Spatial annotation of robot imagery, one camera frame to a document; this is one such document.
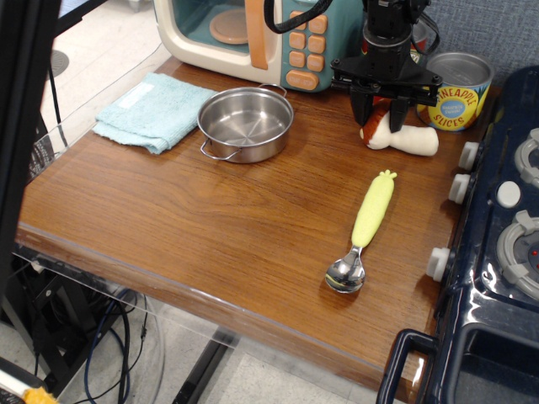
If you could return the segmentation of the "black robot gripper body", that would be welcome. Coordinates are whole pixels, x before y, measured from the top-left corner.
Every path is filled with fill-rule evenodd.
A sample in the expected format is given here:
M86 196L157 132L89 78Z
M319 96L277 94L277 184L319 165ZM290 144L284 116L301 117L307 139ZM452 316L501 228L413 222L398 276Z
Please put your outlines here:
M331 87L362 96L367 105L382 99L435 105L441 78L422 65L426 39L427 31L419 24L407 26L403 35L393 38L363 29L360 53L332 61Z

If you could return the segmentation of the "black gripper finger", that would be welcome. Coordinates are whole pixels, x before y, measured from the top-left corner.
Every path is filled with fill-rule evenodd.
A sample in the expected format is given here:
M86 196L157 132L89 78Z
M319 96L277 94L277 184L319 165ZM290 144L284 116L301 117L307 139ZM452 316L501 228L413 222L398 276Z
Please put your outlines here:
M364 88L352 87L350 89L350 102L355 121L363 126L371 116L373 108L373 95Z
M390 103L390 131L392 133L399 132L408 115L408 99L396 98Z

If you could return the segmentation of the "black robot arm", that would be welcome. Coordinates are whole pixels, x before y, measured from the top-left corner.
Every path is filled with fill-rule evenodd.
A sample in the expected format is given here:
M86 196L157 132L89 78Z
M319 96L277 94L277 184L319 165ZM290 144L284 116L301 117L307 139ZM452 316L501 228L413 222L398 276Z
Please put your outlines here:
M398 180L367 270L374 290L420 278L450 229L439 218L442 162L356 146L341 93L293 94L292 142L264 175L207 163L194 140L149 157L90 136L27 183L58 10L56 1L1 5L2 281L23 243L149 294L313 290L344 249L369 177L385 167Z

